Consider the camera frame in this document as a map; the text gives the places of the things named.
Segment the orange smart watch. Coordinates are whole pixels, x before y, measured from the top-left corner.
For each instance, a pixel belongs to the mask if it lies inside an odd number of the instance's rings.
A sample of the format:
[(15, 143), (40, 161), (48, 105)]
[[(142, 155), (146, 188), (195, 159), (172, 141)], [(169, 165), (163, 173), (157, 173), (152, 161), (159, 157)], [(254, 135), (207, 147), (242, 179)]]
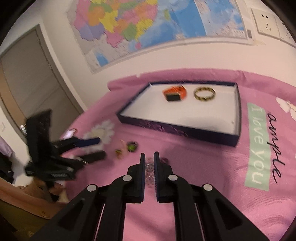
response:
[(182, 101), (187, 96), (187, 90), (182, 85), (172, 86), (164, 90), (163, 95), (168, 102)]

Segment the grey wooden door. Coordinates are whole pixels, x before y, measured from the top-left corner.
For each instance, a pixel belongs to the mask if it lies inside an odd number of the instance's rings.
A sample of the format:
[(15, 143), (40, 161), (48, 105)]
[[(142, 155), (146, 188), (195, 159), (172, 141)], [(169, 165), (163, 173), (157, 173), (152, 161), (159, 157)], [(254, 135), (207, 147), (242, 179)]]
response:
[(50, 139), (55, 141), (83, 112), (37, 25), (1, 53), (1, 101), (12, 126), (25, 139), (26, 120), (51, 109)]

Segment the pink floral bedsheet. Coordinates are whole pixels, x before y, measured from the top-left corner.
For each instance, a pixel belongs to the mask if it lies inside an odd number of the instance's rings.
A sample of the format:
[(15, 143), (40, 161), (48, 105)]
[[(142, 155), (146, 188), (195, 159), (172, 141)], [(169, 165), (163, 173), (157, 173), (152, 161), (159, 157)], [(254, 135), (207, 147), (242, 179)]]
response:
[[(215, 80), (236, 82), (242, 106), (242, 131), (227, 147), (124, 125), (116, 112), (147, 83)], [(66, 183), (69, 198), (86, 186), (105, 186), (139, 162), (141, 153), (167, 159), (189, 183), (212, 184), (270, 240), (280, 240), (295, 219), (295, 87), (271, 77), (217, 69), (170, 70), (108, 83), (109, 92), (74, 121), (78, 136), (98, 129), (107, 159), (87, 166)]]

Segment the dark blue white tray box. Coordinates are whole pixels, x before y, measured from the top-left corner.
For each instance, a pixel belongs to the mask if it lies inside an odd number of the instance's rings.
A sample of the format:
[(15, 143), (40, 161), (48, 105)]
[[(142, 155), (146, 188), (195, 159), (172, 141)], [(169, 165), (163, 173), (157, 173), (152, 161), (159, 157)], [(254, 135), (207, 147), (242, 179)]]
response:
[[(163, 91), (182, 85), (182, 101)], [(241, 134), (241, 100), (235, 82), (175, 80), (147, 83), (118, 112), (121, 123), (235, 147)]]

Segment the colourful wall map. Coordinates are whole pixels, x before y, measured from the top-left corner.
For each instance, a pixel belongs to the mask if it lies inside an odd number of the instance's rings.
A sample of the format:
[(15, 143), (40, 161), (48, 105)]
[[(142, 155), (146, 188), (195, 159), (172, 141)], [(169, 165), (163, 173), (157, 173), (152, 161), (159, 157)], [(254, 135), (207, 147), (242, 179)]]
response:
[(252, 41), (244, 1), (73, 1), (67, 18), (92, 73), (172, 45)]

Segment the white wall socket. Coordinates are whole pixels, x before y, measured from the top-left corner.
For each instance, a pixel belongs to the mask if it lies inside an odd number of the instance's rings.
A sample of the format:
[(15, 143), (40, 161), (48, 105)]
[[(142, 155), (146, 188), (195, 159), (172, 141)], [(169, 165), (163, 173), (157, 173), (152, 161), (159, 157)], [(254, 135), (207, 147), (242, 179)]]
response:
[(280, 34), (280, 40), (295, 47), (295, 41), (285, 24), (280, 19), (276, 19), (276, 23)]
[(251, 9), (257, 31), (260, 35), (279, 39), (280, 34), (273, 14), (262, 11), (260, 9)]

